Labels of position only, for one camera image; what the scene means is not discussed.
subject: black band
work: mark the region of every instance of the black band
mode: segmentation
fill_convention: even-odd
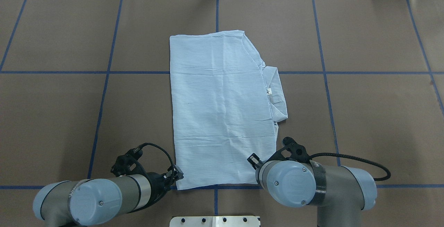
[[[316,193],[310,202],[310,205],[320,205],[324,201],[327,193],[327,179],[325,178],[325,169],[318,162],[310,160],[313,168],[314,181],[316,181]]]

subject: light blue cap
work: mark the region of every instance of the light blue cap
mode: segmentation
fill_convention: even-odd
[[[353,174],[361,187],[362,195],[364,196],[364,207],[362,210],[366,211],[373,208],[376,204],[376,197],[378,197],[378,191],[373,177],[365,170],[346,166],[343,167]]]
[[[88,181],[73,192],[69,210],[81,225],[103,224],[114,218],[122,206],[122,192],[108,179]]]
[[[40,210],[42,208],[43,201],[45,200],[46,195],[48,195],[49,192],[51,192],[52,189],[54,189],[56,186],[58,186],[61,183],[65,183],[65,182],[69,182],[69,181],[61,181],[61,182],[57,182],[57,183],[52,183],[52,184],[49,184],[49,185],[43,187],[40,191],[38,191],[37,195],[35,195],[34,202],[32,203],[32,210],[34,211],[36,218],[38,218],[40,220],[44,220]]]
[[[284,206],[298,208],[311,202],[316,192],[316,181],[306,166],[287,160],[270,169],[267,187],[274,200]]]

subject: metal bracket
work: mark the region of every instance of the metal bracket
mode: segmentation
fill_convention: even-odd
[[[170,227],[260,227],[259,216],[173,217]]]

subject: light blue cloth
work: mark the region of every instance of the light blue cloth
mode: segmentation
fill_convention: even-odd
[[[243,31],[171,36],[170,48],[177,188],[255,184],[246,159],[276,151],[276,122],[288,116],[277,68]]]

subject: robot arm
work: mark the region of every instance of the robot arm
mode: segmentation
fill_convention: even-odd
[[[162,150],[171,166],[168,172],[146,172],[138,162],[142,148],[151,145]],[[183,178],[182,171],[161,147],[144,143],[119,156],[111,169],[116,178],[62,181],[45,186],[35,196],[33,210],[47,227],[89,226],[147,208]]]
[[[361,211],[375,205],[375,181],[390,178],[390,171],[369,160],[342,154],[321,153],[309,156],[305,147],[292,138],[282,140],[284,148],[263,162],[252,154],[247,160],[256,170],[256,180],[280,204],[299,208],[317,206],[318,227],[359,227]],[[285,158],[282,151],[289,151]],[[373,178],[362,169],[323,166],[311,160],[317,156],[337,156],[376,165],[387,172]]]

